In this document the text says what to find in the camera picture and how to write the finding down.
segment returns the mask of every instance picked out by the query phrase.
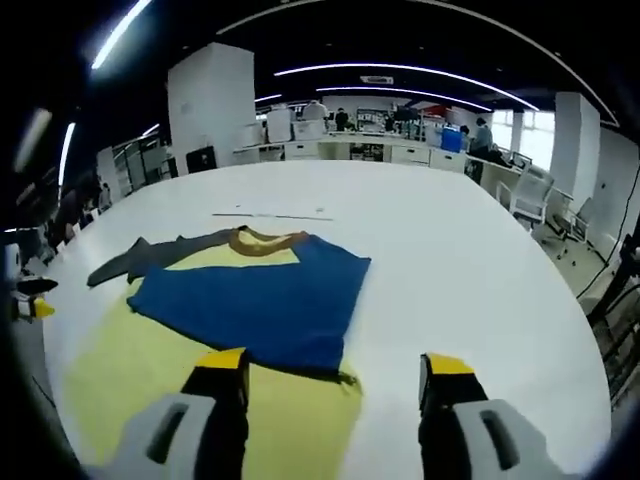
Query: white table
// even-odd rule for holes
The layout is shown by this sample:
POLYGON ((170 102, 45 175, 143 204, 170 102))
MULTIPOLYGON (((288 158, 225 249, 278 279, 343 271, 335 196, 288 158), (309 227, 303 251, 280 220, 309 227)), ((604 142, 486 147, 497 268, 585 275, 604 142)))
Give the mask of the white table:
POLYGON ((114 205, 51 264, 60 282, 44 322, 47 368, 71 445, 81 451, 62 378, 122 293, 88 274, 131 246, 248 223, 307 230, 373 259, 347 336, 365 397, 343 478, 421 478, 419 355, 462 358, 581 471, 607 443, 609 391, 595 339, 560 273, 524 229, 464 175, 370 162, 278 162, 161 182, 114 205), (334 221, 212 217, 233 204, 334 221))

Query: ceiling light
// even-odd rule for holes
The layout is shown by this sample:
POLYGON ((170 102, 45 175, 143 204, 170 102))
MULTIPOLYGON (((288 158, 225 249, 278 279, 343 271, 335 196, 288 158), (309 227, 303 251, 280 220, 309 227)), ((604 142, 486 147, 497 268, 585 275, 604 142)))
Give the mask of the ceiling light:
POLYGON ((75 123, 70 123, 67 127, 67 133, 64 135, 64 142, 62 143, 62 155, 60 156, 60 169, 58 170, 58 186, 60 192, 62 192, 62 182, 64 181, 64 169, 67 166, 67 154, 69 153, 69 144, 71 143, 71 137, 73 135, 73 129, 76 128, 75 123))
POLYGON ((520 102, 523 105, 526 105, 528 108, 531 108, 533 110, 535 110, 536 112, 539 111, 540 109, 534 105, 531 105, 529 102, 526 102, 525 100, 516 97, 515 95, 509 93, 509 92, 505 92, 504 90, 501 90, 497 87, 494 87, 492 85, 483 83, 483 82, 479 82, 478 80, 473 80, 472 78, 468 78, 468 77, 463 77, 462 75, 456 75, 455 73, 449 73, 449 72, 444 72, 442 70, 434 70, 432 68, 422 68, 422 67, 412 67, 410 65, 395 65, 395 64, 391 64, 391 63, 330 63, 327 65, 314 65, 311 67, 302 67, 302 68, 294 68, 292 70, 283 70, 282 72, 277 72, 274 73, 274 77, 280 77, 282 75, 289 75, 292 73, 300 73, 300 72, 310 72, 312 70, 324 70, 324 69, 328 69, 328 68, 344 68, 344 67, 350 67, 350 68, 362 68, 362 67, 375 67, 375 68, 396 68, 399 70, 411 70, 414 72, 424 72, 424 73, 433 73, 435 75, 443 75, 445 77, 449 77, 449 78, 455 78, 456 80, 462 80, 463 82, 467 82, 467 83, 472 83, 474 85, 478 85, 480 87, 484 87, 484 88, 488 88, 489 90, 493 90, 494 92, 500 93, 506 97, 509 97, 513 100, 515 100, 516 102, 520 102))
POLYGON ((153 132, 156 128, 158 128, 160 126, 159 123, 156 123, 153 127, 151 127, 150 129, 148 129, 146 132, 144 132, 142 134, 143 137, 146 137, 147 135, 149 135, 151 132, 153 132))
POLYGON ((277 95, 270 95, 268 97, 256 98, 255 103, 264 102, 265 100, 273 100, 274 98, 280 98, 282 96, 281 93, 277 95))
POLYGON ((412 95, 425 95, 427 97, 435 97, 441 98, 443 100, 451 100, 452 102, 463 103, 465 105, 469 105, 471 107, 479 108, 480 110, 485 110, 490 112, 491 109, 487 107, 483 107, 482 105, 478 105, 476 103, 467 102, 466 100, 460 100, 458 98, 447 97, 446 95, 439 95, 437 93, 429 93, 422 92, 420 90, 407 90, 405 88, 389 88, 389 87, 327 87, 327 88, 316 88, 316 92, 330 92, 334 90, 380 90, 384 92, 396 92, 396 93, 410 93, 412 95))
POLYGON ((138 0, 138 2, 129 10, 120 23, 113 29, 109 38, 104 43, 98 55, 96 55, 96 59, 93 61, 93 65, 91 65, 92 70, 97 70, 102 66, 104 61, 107 59, 107 55, 111 52, 116 42, 120 39, 120 37, 124 34, 124 32, 129 28, 131 22, 140 15, 140 12, 145 9, 147 5, 151 3, 152 0, 138 0))

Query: gray sleeve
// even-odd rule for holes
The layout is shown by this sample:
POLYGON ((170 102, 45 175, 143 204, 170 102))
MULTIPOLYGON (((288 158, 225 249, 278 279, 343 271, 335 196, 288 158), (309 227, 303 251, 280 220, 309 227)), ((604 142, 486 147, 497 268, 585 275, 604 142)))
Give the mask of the gray sleeve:
POLYGON ((95 270, 87 279, 89 287, 95 287, 107 280, 119 277, 129 271, 129 265, 132 258, 135 258, 136 252, 143 252, 150 247, 149 242, 140 237, 125 253, 112 258, 100 268, 95 270))

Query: white chair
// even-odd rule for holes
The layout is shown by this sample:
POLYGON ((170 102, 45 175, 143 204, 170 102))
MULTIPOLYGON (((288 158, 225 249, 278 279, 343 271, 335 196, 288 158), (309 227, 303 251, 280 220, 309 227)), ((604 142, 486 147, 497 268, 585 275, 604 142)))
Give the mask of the white chair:
POLYGON ((509 188, 498 182, 496 199, 502 204, 503 194, 508 193, 508 210, 523 224, 531 229, 544 224, 547 212, 547 201, 553 187, 553 177, 542 168, 528 164, 525 166, 518 183, 509 188))
POLYGON ((573 240, 581 244, 586 244, 588 241, 589 223, 595 214, 594 203, 591 197, 587 198, 578 213, 574 213, 568 210, 565 215, 556 214, 553 215, 552 227, 558 230, 558 236, 560 241, 565 245, 563 251, 558 254, 558 260, 562 259, 567 253, 569 248, 566 246, 567 240, 573 240))

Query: curved ceiling light strip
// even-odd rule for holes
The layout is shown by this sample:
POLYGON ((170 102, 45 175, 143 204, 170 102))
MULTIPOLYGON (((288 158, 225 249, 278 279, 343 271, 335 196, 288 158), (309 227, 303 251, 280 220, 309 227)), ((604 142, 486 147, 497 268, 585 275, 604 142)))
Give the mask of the curved ceiling light strip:
POLYGON ((319 2, 324 2, 324 0, 300 0, 299 2, 291 2, 291 3, 278 5, 277 7, 272 7, 267 10, 263 10, 262 12, 258 12, 249 17, 243 18, 242 20, 238 20, 237 22, 232 23, 231 25, 227 25, 226 27, 218 30, 216 32, 216 35, 222 35, 223 33, 227 33, 229 30, 233 30, 234 28, 239 27, 240 25, 244 25, 245 23, 252 22, 266 15, 271 15, 272 13, 279 12, 280 10, 286 10, 287 8, 291 8, 291 7, 300 7, 302 5, 308 5, 310 3, 319 3, 319 2))
POLYGON ((453 10, 453 11, 456 11, 458 13, 463 13, 465 15, 470 15, 470 16, 472 16, 474 18, 477 18, 479 20, 483 20, 483 21, 488 22, 488 23, 490 23, 492 25, 495 25, 496 27, 502 28, 503 30, 506 30, 507 32, 509 32, 509 33, 515 35, 516 37, 520 38, 521 40, 524 40, 529 45, 537 48, 542 53, 546 54, 549 58, 553 59, 558 65, 560 65, 567 72, 569 72, 573 76, 573 78, 575 78, 578 82, 580 82, 580 85, 582 85, 593 96, 593 98, 595 98, 598 101, 600 106, 602 106, 602 108, 607 112, 607 114, 609 114, 609 116, 611 117, 611 120, 613 120, 613 125, 615 125, 616 127, 620 126, 620 123, 618 122, 618 119, 616 118, 616 116, 613 114, 611 109, 606 105, 606 103, 604 103, 604 101, 596 94, 596 92, 593 90, 593 88, 591 88, 589 86, 589 84, 587 82, 585 82, 580 75, 578 75, 576 72, 574 72, 573 69, 569 65, 567 65, 560 57, 558 57, 552 51, 550 51, 550 50, 546 49, 545 47, 543 47, 542 45, 540 45, 535 40, 527 37, 526 35, 520 33, 518 30, 516 30, 514 28, 511 28, 508 25, 505 25, 504 23, 501 23, 501 22, 499 22, 497 20, 494 20, 491 17, 487 17, 487 16, 482 15, 482 14, 480 14, 478 12, 473 11, 473 10, 469 10, 467 8, 459 7, 459 6, 453 5, 451 3, 440 2, 438 0, 408 0, 408 1, 417 2, 417 3, 424 3, 424 4, 427 4, 427 5, 434 5, 436 7, 447 8, 449 10, 453 10))
POLYGON ((467 102, 466 100, 460 100, 459 98, 447 97, 446 95, 439 95, 437 93, 422 92, 420 90, 407 90, 406 88, 390 88, 390 87, 326 87, 316 88, 316 92, 332 92, 337 90, 379 90, 383 92, 395 92, 395 93, 410 93, 412 95, 424 95, 426 97, 441 98, 443 100, 450 100, 452 102, 462 103, 471 107, 490 112, 491 109, 478 105, 477 103, 467 102))
POLYGON ((254 100, 254 103, 264 102, 265 100, 273 100, 275 98, 280 98, 281 96, 282 96, 282 94, 278 93, 277 95, 269 95, 268 97, 256 98, 254 100))
MULTIPOLYGON (((299 2, 292 2, 292 3, 287 3, 287 4, 284 4, 284 5, 279 5, 278 7, 270 8, 268 10, 264 10, 263 12, 257 13, 255 15, 251 15, 250 17, 247 17, 247 18, 239 20, 239 21, 237 21, 235 23, 232 23, 231 25, 228 25, 227 27, 218 30, 216 33, 218 35, 221 35, 223 33, 228 32, 229 30, 237 28, 237 27, 239 27, 241 25, 244 25, 245 23, 251 22, 251 21, 253 21, 253 20, 257 19, 257 18, 263 17, 265 15, 270 15, 272 13, 276 13, 276 12, 279 12, 279 11, 287 9, 287 8, 299 7, 299 6, 302 6, 302 5, 309 4, 309 3, 317 3, 317 2, 321 2, 321 1, 324 1, 324 0, 302 0, 302 1, 299 1, 299 2)), ((602 108, 607 112, 607 114, 613 120, 613 122, 608 122, 608 121, 605 120, 605 121, 602 121, 602 123, 612 124, 612 125, 614 125, 616 127, 620 126, 620 123, 618 122, 618 119, 613 114, 611 109, 596 94, 596 92, 593 90, 593 88, 591 88, 589 86, 589 84, 587 84, 587 82, 585 82, 582 79, 582 77, 580 77, 580 75, 578 75, 569 65, 567 65, 562 59, 560 59, 553 52, 551 52, 550 50, 546 49, 545 47, 540 45, 535 40, 527 37, 523 33, 520 33, 518 30, 516 30, 514 28, 511 28, 508 25, 505 25, 504 23, 498 22, 497 20, 494 20, 491 17, 487 17, 487 16, 482 15, 482 14, 480 14, 478 12, 473 11, 473 10, 469 10, 467 8, 459 7, 459 6, 453 5, 451 3, 445 3, 445 2, 438 1, 438 0, 407 0, 407 1, 417 2, 417 3, 424 3, 424 4, 427 4, 427 5, 433 5, 435 7, 442 7, 442 8, 446 8, 446 9, 449 9, 449 10, 456 11, 458 13, 462 13, 464 15, 470 15, 470 16, 472 16, 474 18, 477 18, 479 20, 483 20, 483 21, 488 22, 488 23, 490 23, 490 24, 492 24, 492 25, 494 25, 494 26, 496 26, 498 28, 506 30, 507 32, 515 35, 516 37, 520 38, 521 40, 524 40, 529 45, 537 48, 542 53, 547 55, 549 58, 553 59, 558 65, 560 65, 567 72, 569 72, 573 76, 573 78, 575 78, 593 96, 593 98, 595 98, 598 101, 598 103, 600 103, 602 108)))
POLYGON ((344 67, 375 67, 375 68, 396 68, 399 70, 411 70, 414 72, 423 72, 423 73, 433 73, 436 75, 443 75, 449 78, 455 78, 456 80, 462 80, 463 82, 472 83, 474 85, 478 85, 480 87, 488 88, 489 90, 493 90, 496 93, 509 97, 516 102, 519 102, 533 110, 540 111, 538 107, 530 104, 529 102, 516 97, 515 95, 501 90, 493 85, 489 85, 488 83, 483 83, 478 80, 474 80, 473 78, 463 77, 462 75, 456 75, 455 73, 445 72, 443 70, 434 70, 433 68, 423 68, 423 67, 413 67, 411 65, 395 65, 392 63, 330 63, 327 65, 314 65, 311 67, 302 67, 302 68, 294 68, 292 70, 284 70, 282 72, 274 73, 274 77, 280 77, 282 75, 289 75, 291 73, 299 73, 299 72, 309 72, 312 70, 323 70, 327 68, 344 68, 344 67))
POLYGON ((135 18, 140 15, 142 10, 144 10, 151 2, 152 0, 138 0, 138 2, 136 2, 136 4, 131 7, 131 10, 129 10, 129 12, 127 12, 127 14, 122 17, 122 20, 120 20, 116 28, 111 31, 111 35, 109 35, 109 38, 107 38, 107 41, 104 42, 104 45, 98 52, 98 55, 96 55, 96 58, 93 61, 93 65, 91 65, 92 70, 97 70, 102 66, 115 44, 124 34, 124 32, 127 31, 129 25, 131 25, 131 22, 133 22, 135 18))
POLYGON ((60 155, 60 168, 58 170, 58 202, 62 195, 62 184, 64 183, 64 171, 67 166, 67 155, 69 154, 69 145, 71 144, 71 137, 73 136, 73 130, 76 128, 75 123, 70 123, 67 127, 67 132, 64 134, 64 142, 62 143, 62 154, 60 155))

